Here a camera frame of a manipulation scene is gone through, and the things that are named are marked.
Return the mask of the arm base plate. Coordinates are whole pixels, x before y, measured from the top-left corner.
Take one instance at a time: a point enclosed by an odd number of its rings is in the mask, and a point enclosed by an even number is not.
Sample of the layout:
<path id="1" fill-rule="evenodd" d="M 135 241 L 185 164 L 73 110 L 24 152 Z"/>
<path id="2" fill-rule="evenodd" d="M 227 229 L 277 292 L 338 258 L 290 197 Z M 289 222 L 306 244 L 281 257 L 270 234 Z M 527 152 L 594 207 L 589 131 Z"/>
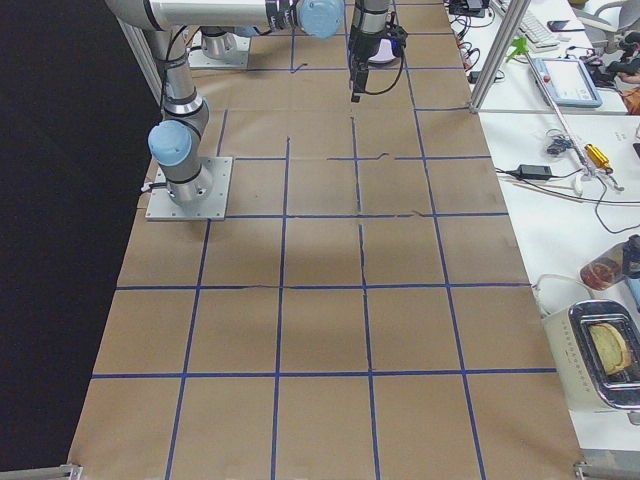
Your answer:
<path id="1" fill-rule="evenodd" d="M 189 183 L 168 182 L 160 167 L 150 190 L 146 218 L 151 221 L 223 221 L 226 216 L 232 157 L 200 157 L 199 175 Z"/>
<path id="2" fill-rule="evenodd" d="M 222 36 L 196 36 L 189 51 L 193 70 L 245 70 L 251 40 L 232 33 Z"/>

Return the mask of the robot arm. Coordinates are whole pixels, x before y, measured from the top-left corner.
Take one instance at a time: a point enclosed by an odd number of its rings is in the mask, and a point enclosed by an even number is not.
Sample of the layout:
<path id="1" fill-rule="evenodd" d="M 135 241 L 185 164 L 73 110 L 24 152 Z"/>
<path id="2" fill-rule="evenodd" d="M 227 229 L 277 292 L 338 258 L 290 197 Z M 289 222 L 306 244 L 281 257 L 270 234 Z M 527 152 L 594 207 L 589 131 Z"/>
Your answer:
<path id="1" fill-rule="evenodd" d="M 182 30 L 204 37 L 250 36 L 299 28 L 326 39 L 343 23 L 342 1 L 110 1 L 122 23 L 140 29 L 161 79 L 162 120 L 148 135 L 151 155 L 165 176 L 167 195 L 179 206 L 201 205 L 215 178 L 198 156 L 209 106 L 193 83 Z"/>
<path id="2" fill-rule="evenodd" d="M 201 50 L 214 60 L 231 58 L 247 51 L 249 38 L 258 34 L 254 26 L 202 27 Z"/>

